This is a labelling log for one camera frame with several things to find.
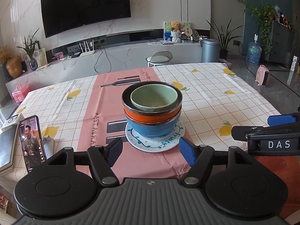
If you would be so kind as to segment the golden brown vase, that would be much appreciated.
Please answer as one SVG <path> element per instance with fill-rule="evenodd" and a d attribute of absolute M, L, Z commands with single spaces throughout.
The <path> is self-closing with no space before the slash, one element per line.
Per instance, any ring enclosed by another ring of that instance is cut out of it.
<path fill-rule="evenodd" d="M 6 69 L 12 78 L 18 78 L 22 74 L 22 63 L 20 56 L 14 56 L 7 61 Z"/>

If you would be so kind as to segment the grey metal trash bin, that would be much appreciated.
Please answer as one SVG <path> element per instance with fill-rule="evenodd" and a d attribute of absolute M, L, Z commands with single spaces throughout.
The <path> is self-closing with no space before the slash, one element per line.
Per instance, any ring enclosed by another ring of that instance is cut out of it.
<path fill-rule="evenodd" d="M 220 56 L 221 43 L 218 40 L 204 38 L 200 42 L 202 47 L 201 62 L 218 62 Z"/>

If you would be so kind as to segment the blue water jug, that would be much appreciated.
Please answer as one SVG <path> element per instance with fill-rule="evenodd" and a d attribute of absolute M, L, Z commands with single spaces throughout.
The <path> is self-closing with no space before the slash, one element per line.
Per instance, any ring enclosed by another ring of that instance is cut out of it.
<path fill-rule="evenodd" d="M 254 65 L 259 65 L 262 48 L 258 43 L 258 34 L 254 35 L 254 41 L 248 45 L 246 62 Z"/>

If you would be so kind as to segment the pink storage box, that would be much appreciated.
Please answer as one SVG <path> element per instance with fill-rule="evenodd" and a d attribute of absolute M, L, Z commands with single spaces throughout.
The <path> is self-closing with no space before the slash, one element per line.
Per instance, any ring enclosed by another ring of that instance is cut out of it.
<path fill-rule="evenodd" d="M 16 103 L 21 103 L 26 98 L 27 94 L 30 92 L 29 85 L 17 85 L 16 89 L 12 92 L 12 97 Z"/>

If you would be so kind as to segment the orange steel-lined bowl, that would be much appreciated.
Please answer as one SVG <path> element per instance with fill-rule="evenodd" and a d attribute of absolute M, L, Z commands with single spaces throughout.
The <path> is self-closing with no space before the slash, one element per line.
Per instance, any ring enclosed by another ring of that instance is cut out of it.
<path fill-rule="evenodd" d="M 144 112 L 135 108 L 134 105 L 131 103 L 130 95 L 136 88 L 147 84 L 164 84 L 174 88 L 178 93 L 176 105 L 169 110 L 165 110 L 161 112 Z M 122 93 L 122 103 L 123 103 L 125 114 L 128 115 L 130 118 L 142 123 L 158 123 L 165 120 L 169 120 L 170 118 L 176 116 L 177 113 L 181 111 L 182 99 L 183 99 L 183 95 L 177 87 L 159 81 L 144 81 L 144 82 L 135 83 L 127 87 Z"/>

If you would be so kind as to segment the black wall television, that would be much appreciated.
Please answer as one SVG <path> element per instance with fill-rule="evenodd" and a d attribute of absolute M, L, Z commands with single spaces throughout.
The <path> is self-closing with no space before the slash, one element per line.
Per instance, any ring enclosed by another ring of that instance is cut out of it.
<path fill-rule="evenodd" d="M 130 0 L 41 0 L 45 37 L 77 27 L 131 17 Z"/>

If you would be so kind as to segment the pink space heater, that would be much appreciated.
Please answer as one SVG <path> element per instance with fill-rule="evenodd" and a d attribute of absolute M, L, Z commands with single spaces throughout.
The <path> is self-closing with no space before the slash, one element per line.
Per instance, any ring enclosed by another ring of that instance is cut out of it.
<path fill-rule="evenodd" d="M 266 66 L 260 65 L 256 72 L 256 82 L 259 86 L 267 86 L 270 73 Z"/>

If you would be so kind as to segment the white marble tv console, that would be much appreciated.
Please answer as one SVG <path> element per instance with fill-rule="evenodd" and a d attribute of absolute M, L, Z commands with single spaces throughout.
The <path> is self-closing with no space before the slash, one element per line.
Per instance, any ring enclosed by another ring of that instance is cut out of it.
<path fill-rule="evenodd" d="M 32 90 L 83 77 L 147 67 L 146 58 L 157 52 L 169 51 L 170 64 L 201 62 L 202 48 L 198 43 L 163 45 L 138 43 L 101 48 L 92 55 L 52 62 L 48 67 L 6 83 L 9 94 L 16 86 L 27 84 Z"/>

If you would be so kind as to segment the potted grass plant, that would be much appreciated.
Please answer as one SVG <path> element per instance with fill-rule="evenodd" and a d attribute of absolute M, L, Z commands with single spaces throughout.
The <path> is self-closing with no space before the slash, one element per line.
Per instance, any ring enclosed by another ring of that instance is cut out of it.
<path fill-rule="evenodd" d="M 39 45 L 39 41 L 35 40 L 35 35 L 39 31 L 37 29 L 32 35 L 24 37 L 24 46 L 17 46 L 17 48 L 23 49 L 29 56 L 29 66 L 32 71 L 35 71 L 38 68 L 37 60 L 34 58 L 34 51 L 36 50 L 36 45 Z"/>

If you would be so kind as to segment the tall green floor plant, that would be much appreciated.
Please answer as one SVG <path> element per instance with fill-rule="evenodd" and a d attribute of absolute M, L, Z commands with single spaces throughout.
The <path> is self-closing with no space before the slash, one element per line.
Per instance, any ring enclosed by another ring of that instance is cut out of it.
<path fill-rule="evenodd" d="M 231 26 L 231 21 L 228 22 L 226 27 L 223 27 L 222 25 L 220 27 L 217 26 L 217 24 L 211 20 L 210 22 L 207 20 L 206 22 L 210 25 L 211 29 L 214 31 L 216 34 L 214 39 L 218 40 L 221 44 L 220 46 L 220 59 L 225 59 L 227 60 L 228 56 L 228 48 L 229 48 L 229 43 L 236 38 L 240 38 L 241 36 L 233 36 L 232 34 L 243 27 L 243 25 L 240 25 L 235 28 L 230 28 Z"/>

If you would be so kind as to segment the teddy bear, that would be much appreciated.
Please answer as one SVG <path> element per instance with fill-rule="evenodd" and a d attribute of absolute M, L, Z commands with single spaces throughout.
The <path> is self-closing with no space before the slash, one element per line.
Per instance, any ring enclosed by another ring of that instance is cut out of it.
<path fill-rule="evenodd" d="M 180 32 L 181 31 L 181 23 L 178 21 L 173 21 L 170 26 L 170 30 L 172 32 Z"/>

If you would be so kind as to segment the white fruit painted plate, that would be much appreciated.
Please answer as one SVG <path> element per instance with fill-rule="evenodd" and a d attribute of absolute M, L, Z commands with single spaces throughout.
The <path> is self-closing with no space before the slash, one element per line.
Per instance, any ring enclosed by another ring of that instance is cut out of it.
<path fill-rule="evenodd" d="M 174 127 L 173 131 L 166 137 L 155 140 L 146 139 L 137 133 L 130 124 L 126 124 L 126 138 L 128 142 L 136 149 L 148 152 L 148 153 L 159 153 L 163 151 L 168 151 L 179 144 L 180 137 L 185 135 L 185 125 L 179 120 Z"/>

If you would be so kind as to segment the smartphone on stand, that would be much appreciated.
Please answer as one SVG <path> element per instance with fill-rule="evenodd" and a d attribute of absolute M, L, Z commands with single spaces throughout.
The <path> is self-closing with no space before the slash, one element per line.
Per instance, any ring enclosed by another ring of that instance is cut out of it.
<path fill-rule="evenodd" d="M 29 116 L 20 121 L 18 130 L 26 170 L 30 173 L 46 160 L 38 116 Z"/>

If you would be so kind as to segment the white wifi router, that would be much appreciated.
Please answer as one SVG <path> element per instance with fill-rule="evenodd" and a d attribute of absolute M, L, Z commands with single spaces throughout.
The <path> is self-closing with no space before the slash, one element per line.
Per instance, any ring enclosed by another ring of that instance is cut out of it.
<path fill-rule="evenodd" d="M 92 55 L 95 52 L 95 46 L 94 46 L 94 40 L 91 42 L 84 41 L 83 45 L 82 43 L 79 43 L 81 54 L 80 57 Z"/>

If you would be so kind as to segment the green ceramic bowl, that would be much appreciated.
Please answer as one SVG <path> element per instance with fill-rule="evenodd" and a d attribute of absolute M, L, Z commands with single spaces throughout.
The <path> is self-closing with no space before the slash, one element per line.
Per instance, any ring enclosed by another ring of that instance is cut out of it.
<path fill-rule="evenodd" d="M 147 84 L 136 88 L 130 95 L 131 103 L 140 111 L 161 112 L 176 105 L 177 91 L 164 84 Z"/>

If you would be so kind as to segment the blue steel-lined bowl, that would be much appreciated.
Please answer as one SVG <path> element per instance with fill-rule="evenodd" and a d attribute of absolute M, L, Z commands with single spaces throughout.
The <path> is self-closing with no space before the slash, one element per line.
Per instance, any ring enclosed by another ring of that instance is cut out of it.
<path fill-rule="evenodd" d="M 175 128 L 180 115 L 181 111 L 179 111 L 176 116 L 170 118 L 169 120 L 158 123 L 142 123 L 130 118 L 128 115 L 126 115 L 126 119 L 135 132 L 139 133 L 145 138 L 155 139 L 169 135 Z"/>

